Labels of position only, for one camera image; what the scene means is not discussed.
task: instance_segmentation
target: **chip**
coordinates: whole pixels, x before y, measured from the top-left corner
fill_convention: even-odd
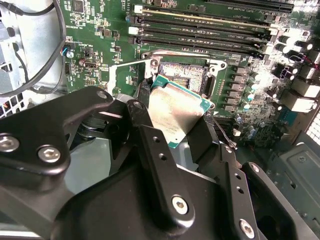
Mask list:
[[[109,37],[111,37],[111,35],[112,35],[112,32],[109,29],[104,29],[103,30],[103,36],[104,37],[109,38]]]
[[[162,1],[161,0],[153,0],[153,5],[157,7],[161,7]]]
[[[236,100],[234,98],[228,98],[226,101],[227,104],[234,105],[236,103]]]
[[[257,94],[257,95],[254,96],[254,99],[255,99],[255,100],[260,100],[261,97],[262,97],[262,96],[261,96],[260,94]]]
[[[230,91],[230,92],[229,92],[229,97],[235,98],[235,97],[237,97],[237,96],[238,96],[238,92],[237,92],[237,91]]]
[[[197,10],[199,12],[205,12],[206,11],[206,7],[205,6],[198,6]]]
[[[240,88],[240,85],[239,84],[231,84],[231,89],[232,90],[238,90]]]
[[[82,0],[73,0],[73,11],[78,13],[84,13],[84,2]]]
[[[194,12],[197,10],[197,6],[196,5],[189,5],[189,10]]]
[[[233,106],[225,106],[224,110],[228,111],[228,112],[232,112],[234,110],[234,107]]]

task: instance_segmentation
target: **electrolytic capacitor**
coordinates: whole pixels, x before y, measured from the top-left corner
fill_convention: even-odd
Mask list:
[[[275,101],[272,103],[272,106],[277,110],[277,111],[281,111],[282,110],[282,106],[278,103],[276,103]]]
[[[277,94],[274,91],[271,91],[271,90],[267,90],[266,94],[268,94],[273,99],[275,99],[277,97]]]
[[[256,80],[258,82],[263,79],[263,76],[257,72],[254,72],[251,76],[253,77],[254,80]]]
[[[278,49],[279,49],[279,51],[283,52],[284,54],[287,54],[288,52],[290,52],[291,47],[281,44],[278,47]]]
[[[289,67],[289,71],[292,73],[292,74],[297,74],[298,73],[298,69],[295,68],[294,66],[288,66]]]
[[[249,88],[251,88],[253,91],[257,90],[259,88],[259,84],[252,81],[252,82],[249,82],[248,84]]]
[[[246,92],[244,95],[248,99],[248,101],[252,101],[255,98],[255,95],[249,91]]]
[[[238,123],[241,123],[241,122],[242,122],[242,118],[240,117],[239,114],[236,114],[236,115],[234,116],[234,119],[235,119],[235,121],[238,122]]]
[[[289,80],[295,79],[295,76],[286,69],[282,71],[282,75]]]
[[[254,138],[254,136],[252,134],[250,134],[250,132],[247,132],[245,135],[249,140]]]
[[[303,49],[306,49],[306,50],[311,50],[313,48],[313,45],[311,43],[306,42],[306,41],[296,41],[294,45],[301,47]]]
[[[280,41],[284,44],[287,44],[287,45],[293,45],[293,44],[295,44],[296,39],[291,36],[283,36],[283,37],[281,37]]]
[[[298,51],[291,50],[286,54],[286,57],[289,59],[289,62],[300,63],[304,60],[304,55]]]
[[[256,132],[255,127],[254,127],[254,126],[249,126],[249,127],[248,127],[248,132],[249,132],[250,134],[255,134],[255,132]]]
[[[250,104],[244,101],[241,103],[241,106],[243,107],[244,110],[249,110],[250,109]]]

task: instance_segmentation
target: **black cable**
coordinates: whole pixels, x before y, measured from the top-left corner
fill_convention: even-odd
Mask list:
[[[19,60],[19,62],[21,63],[22,69],[24,71],[24,78],[25,78],[25,82],[29,82],[29,77],[28,77],[28,70],[27,67],[24,63],[24,61],[22,60],[22,58],[20,57],[20,55],[15,52],[15,56],[16,58]],[[62,56],[62,65],[61,65],[61,73],[60,73],[60,77],[59,77],[59,81],[57,82],[57,84],[55,85],[54,88],[50,89],[50,90],[41,90],[41,87],[37,90],[34,89],[33,87],[31,87],[29,90],[33,91],[36,94],[53,94],[55,92],[58,91],[58,87],[61,85],[62,81],[64,80],[64,69],[65,69],[65,64],[66,64],[66,58],[64,56]]]
[[[56,91],[58,91],[59,86],[64,80],[65,64],[66,64],[66,58],[62,56],[61,73],[60,73],[59,81],[57,82],[54,88],[48,91],[48,90],[41,90],[41,87],[38,90],[31,87],[30,90],[36,94],[53,94]]]
[[[42,10],[42,11],[38,11],[38,12],[27,12],[27,11],[23,11],[22,9],[20,9],[19,7],[15,6],[12,3],[6,2],[6,1],[0,1],[0,5],[2,5],[4,8],[8,9],[10,12],[23,16],[41,16],[41,15],[45,15],[47,13],[49,13],[52,9],[55,8],[55,5],[53,3],[51,3],[50,6],[48,6],[46,9]]]
[[[15,96],[17,94],[20,94],[24,92],[25,90],[28,90],[29,88],[33,87],[35,84],[37,84],[49,71],[49,69],[54,64],[56,58],[60,55],[61,49],[64,47],[67,37],[67,30],[66,30],[66,24],[64,20],[63,13],[61,11],[60,5],[58,0],[53,0],[54,7],[56,9],[56,14],[58,15],[58,21],[59,21],[59,28],[60,28],[60,43],[53,51],[52,55],[48,59],[48,61],[44,64],[44,66],[37,72],[33,78],[31,78],[28,82],[24,83],[22,86],[18,87],[17,89],[13,91],[9,91],[6,93],[1,93],[0,98],[9,98],[12,96]]]

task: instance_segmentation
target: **motherboard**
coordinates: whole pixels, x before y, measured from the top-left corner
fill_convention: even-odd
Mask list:
[[[160,74],[208,99],[221,134],[254,147],[272,146],[297,113],[317,107],[319,0],[60,4],[69,92],[133,96]]]

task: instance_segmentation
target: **white connector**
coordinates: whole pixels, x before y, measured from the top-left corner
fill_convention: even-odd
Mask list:
[[[128,33],[130,35],[138,35],[139,34],[139,28],[138,27],[134,27],[134,26],[130,26],[128,28]]]
[[[135,14],[142,14],[142,10],[143,10],[143,6],[142,5],[134,5],[134,13]]]

